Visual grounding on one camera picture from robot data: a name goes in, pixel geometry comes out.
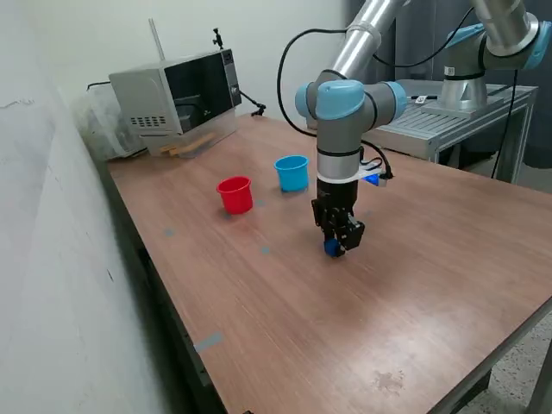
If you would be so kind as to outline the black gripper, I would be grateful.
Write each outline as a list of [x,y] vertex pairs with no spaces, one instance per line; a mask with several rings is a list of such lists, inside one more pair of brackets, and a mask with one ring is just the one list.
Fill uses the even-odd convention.
[[[311,201],[314,220],[324,235],[324,240],[335,239],[339,248],[336,256],[357,248],[364,234],[365,224],[354,218],[354,204],[357,201],[358,182],[331,184],[317,179],[317,197]],[[351,215],[340,216],[337,225],[332,222],[334,210],[345,210]]]

